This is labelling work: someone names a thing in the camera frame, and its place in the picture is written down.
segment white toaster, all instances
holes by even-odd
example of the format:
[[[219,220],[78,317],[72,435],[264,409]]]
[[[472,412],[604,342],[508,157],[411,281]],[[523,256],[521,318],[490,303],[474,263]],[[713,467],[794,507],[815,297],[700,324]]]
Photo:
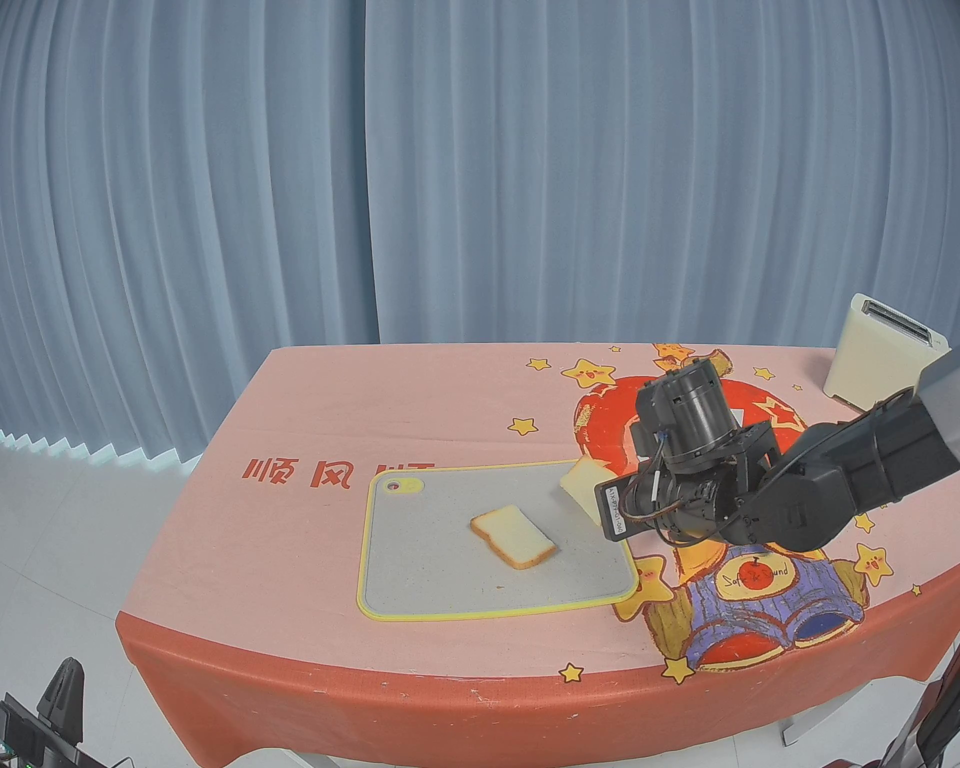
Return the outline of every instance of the white toaster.
[[[920,371],[949,351],[947,339],[869,296],[850,302],[824,392],[861,411],[917,384]]]

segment white bread slice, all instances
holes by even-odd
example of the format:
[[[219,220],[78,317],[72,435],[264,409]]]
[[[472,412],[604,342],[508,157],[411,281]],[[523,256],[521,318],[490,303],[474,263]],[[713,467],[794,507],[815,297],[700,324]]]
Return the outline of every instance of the white bread slice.
[[[516,504],[475,517],[470,529],[516,570],[532,568],[557,551],[557,545]]]
[[[597,525],[600,522],[600,510],[597,509],[597,498],[593,489],[600,483],[606,483],[613,480],[616,473],[589,456],[582,456],[570,471],[560,478],[560,487],[576,499],[576,502],[584,508],[584,512],[590,515],[590,519]]]

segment table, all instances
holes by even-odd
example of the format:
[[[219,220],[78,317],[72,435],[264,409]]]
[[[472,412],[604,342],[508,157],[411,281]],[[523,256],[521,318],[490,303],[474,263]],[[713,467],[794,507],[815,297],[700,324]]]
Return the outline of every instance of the table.
[[[924,680],[960,630],[957,477],[857,518],[813,553],[716,542],[676,553],[634,537],[638,587],[615,606],[427,622],[360,611],[379,471],[584,454],[628,471],[636,388],[700,356],[714,360],[737,417],[770,419],[781,448],[808,423],[852,416],[821,391],[827,349],[274,351],[116,620],[191,755],[203,768],[266,747],[424,768],[551,768],[708,742],[871,679]],[[760,558],[779,580],[754,580],[763,589],[753,594],[731,568]]]

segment blue-gray curtain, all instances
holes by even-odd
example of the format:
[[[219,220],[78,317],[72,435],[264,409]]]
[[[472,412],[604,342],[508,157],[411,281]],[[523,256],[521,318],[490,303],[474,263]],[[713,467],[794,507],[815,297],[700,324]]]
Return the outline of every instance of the blue-gray curtain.
[[[272,348],[375,342],[364,8],[0,2],[0,429],[201,452]]]
[[[203,450],[274,347],[960,343],[954,0],[0,0],[0,429]]]

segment cutting board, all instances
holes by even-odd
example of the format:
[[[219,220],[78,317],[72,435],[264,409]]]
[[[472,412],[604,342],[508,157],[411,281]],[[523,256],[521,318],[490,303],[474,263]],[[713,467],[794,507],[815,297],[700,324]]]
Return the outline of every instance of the cutting board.
[[[380,621],[439,621],[609,605],[636,590],[626,541],[604,538],[561,487],[574,462],[381,472],[367,505],[357,603]],[[470,520],[516,504],[557,545],[515,570]]]

